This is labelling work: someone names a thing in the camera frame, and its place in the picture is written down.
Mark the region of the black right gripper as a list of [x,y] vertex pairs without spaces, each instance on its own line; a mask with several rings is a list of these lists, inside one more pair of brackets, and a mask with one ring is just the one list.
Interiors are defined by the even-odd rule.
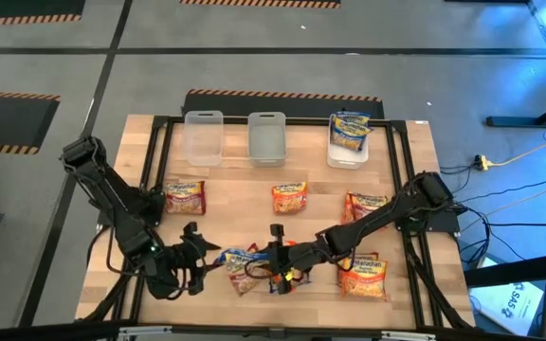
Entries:
[[283,245],[284,230],[282,224],[272,224],[270,234],[275,242],[270,242],[263,250],[268,260],[267,270],[272,279],[272,293],[289,294],[293,290],[293,280],[277,277],[291,270],[309,274],[314,267],[314,247],[310,242],[295,245]]

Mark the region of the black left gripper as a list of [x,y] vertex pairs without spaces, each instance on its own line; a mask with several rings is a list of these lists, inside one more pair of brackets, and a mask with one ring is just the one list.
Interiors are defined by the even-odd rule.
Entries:
[[161,264],[157,267],[157,298],[179,298],[183,293],[197,295],[204,290],[206,275],[220,263],[205,265],[205,250],[219,250],[197,231],[197,222],[183,227],[182,243],[164,248]]

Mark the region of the clear plastic sorting bin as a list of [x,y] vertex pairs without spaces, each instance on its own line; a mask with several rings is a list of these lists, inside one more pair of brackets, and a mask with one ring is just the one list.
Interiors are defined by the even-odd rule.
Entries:
[[190,111],[184,116],[183,152],[197,167],[218,166],[224,147],[224,116],[220,111]]

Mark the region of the grey plastic sorting bin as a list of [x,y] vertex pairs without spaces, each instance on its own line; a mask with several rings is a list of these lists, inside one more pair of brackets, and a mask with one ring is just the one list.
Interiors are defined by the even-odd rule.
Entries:
[[256,112],[247,117],[247,153],[254,167],[281,167],[287,156],[286,116],[282,112]]

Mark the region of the white plastic sorting bin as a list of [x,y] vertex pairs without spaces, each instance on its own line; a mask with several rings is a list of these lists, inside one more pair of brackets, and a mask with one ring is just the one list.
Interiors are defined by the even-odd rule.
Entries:
[[369,160],[369,137],[366,135],[360,150],[351,150],[333,142],[334,118],[330,115],[328,124],[327,163],[330,167],[357,170]]

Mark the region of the black hazard striped floor mat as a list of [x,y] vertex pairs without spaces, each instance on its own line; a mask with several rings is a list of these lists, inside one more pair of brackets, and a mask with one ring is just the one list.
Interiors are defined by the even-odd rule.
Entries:
[[36,154],[60,103],[59,95],[0,92],[0,153]]
[[339,111],[359,112],[384,119],[382,99],[361,95],[191,89],[181,106],[190,111],[219,111],[224,116],[247,117],[256,112],[282,112],[287,117],[328,117]]
[[180,0],[182,5],[339,9],[341,0]]
[[85,0],[0,0],[0,26],[76,22]]

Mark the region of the white printed cardboard box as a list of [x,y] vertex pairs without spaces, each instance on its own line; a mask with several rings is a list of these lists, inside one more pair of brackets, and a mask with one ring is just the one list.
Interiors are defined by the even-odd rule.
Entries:
[[469,290],[475,310],[512,334],[525,336],[537,315],[543,291],[530,282]]

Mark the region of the black metal beam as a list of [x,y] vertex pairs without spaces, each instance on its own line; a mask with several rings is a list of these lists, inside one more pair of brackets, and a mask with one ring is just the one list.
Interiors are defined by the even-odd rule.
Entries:
[[497,264],[464,273],[468,287],[488,287],[546,278],[546,256]]

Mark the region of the silver metal bracket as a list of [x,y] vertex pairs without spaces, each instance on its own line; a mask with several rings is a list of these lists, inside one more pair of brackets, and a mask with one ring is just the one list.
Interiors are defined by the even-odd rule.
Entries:
[[133,326],[123,327],[118,330],[118,337],[124,341],[136,341],[139,336],[158,335],[172,333],[172,326]]
[[421,332],[382,331],[380,341],[437,341],[435,334]]

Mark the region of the black aluminium table frame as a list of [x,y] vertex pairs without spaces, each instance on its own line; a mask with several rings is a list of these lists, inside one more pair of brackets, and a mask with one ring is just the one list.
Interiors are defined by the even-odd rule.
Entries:
[[[286,126],[288,154],[280,168],[256,168],[247,156],[247,127],[228,124],[224,129],[222,163],[214,168],[195,167],[184,157],[184,127],[175,123],[165,179],[167,182],[202,180],[206,184],[207,211],[197,218],[204,238],[220,246],[246,248],[270,240],[269,227],[282,224],[288,240],[310,242],[317,232],[337,224],[347,191],[392,196],[397,183],[407,178],[402,155],[390,157],[387,136],[376,128],[370,157],[358,170],[331,168],[327,163],[327,123],[309,119]],[[284,184],[306,182],[306,208],[276,214],[271,190]],[[311,283],[287,295],[270,294],[260,283],[239,296],[227,272],[216,269],[206,276],[205,288],[196,296],[175,301],[154,299],[148,292],[128,289],[121,308],[123,317],[141,323],[282,328],[405,329],[415,326],[405,253],[400,233],[388,226],[360,245],[377,252],[388,264],[385,299],[343,296],[337,287],[337,269],[316,266]]]

